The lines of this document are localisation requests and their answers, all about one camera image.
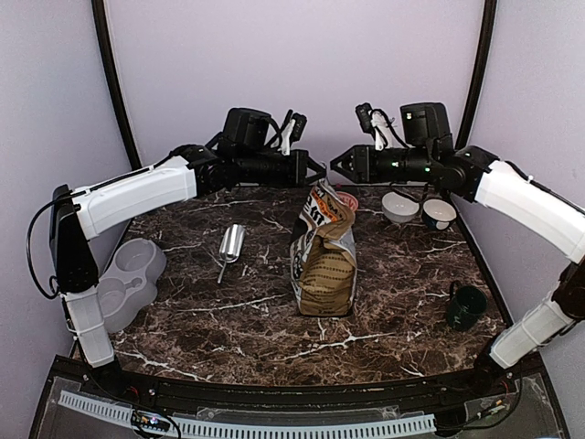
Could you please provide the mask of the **brown pet food bag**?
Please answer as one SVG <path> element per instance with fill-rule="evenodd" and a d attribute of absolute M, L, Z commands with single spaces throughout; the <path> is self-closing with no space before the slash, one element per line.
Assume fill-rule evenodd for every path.
<path fill-rule="evenodd" d="M 293 224 L 290 277 L 304 316 L 350 313 L 356 294 L 355 213 L 327 179 L 311 188 Z"/>

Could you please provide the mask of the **silver metal scoop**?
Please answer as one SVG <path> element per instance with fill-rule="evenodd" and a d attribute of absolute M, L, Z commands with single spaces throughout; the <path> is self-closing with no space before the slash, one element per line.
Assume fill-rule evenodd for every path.
<path fill-rule="evenodd" d="M 226 229 L 219 247 L 221 270 L 218 275 L 218 284 L 221 284 L 227 266 L 239 258 L 245 234 L 245 228 L 240 224 L 233 224 Z"/>

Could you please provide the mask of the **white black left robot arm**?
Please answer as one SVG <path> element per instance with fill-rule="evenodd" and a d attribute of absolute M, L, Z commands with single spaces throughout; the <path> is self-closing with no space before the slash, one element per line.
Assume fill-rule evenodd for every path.
<path fill-rule="evenodd" d="M 72 333 L 96 369 L 92 381 L 107 397 L 122 398 L 129 380 L 111 364 L 116 358 L 98 299 L 99 269 L 90 241 L 144 213 L 241 183 L 304 187 L 315 182 L 324 167 L 307 151 L 293 148 L 306 123 L 294 111 L 276 123 L 266 112 L 232 108 L 222 131 L 205 145 L 180 145 L 153 165 L 92 186 L 54 190 L 42 209 L 51 214 L 48 241 L 55 273 L 40 293 L 64 301 Z"/>

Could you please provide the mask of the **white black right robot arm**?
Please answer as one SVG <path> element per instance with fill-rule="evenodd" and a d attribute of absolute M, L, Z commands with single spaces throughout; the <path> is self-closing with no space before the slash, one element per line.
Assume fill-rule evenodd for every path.
<path fill-rule="evenodd" d="M 455 147 L 440 102 L 401 106 L 402 137 L 387 114 L 370 103 L 359 104 L 355 112 L 373 142 L 350 147 L 331 161 L 332 170 L 357 184 L 428 183 L 501 214 L 568 262 L 554 288 L 495 337 L 467 375 L 467 390 L 484 397 L 500 384 L 502 370 L 583 321 L 584 209 L 480 146 Z"/>

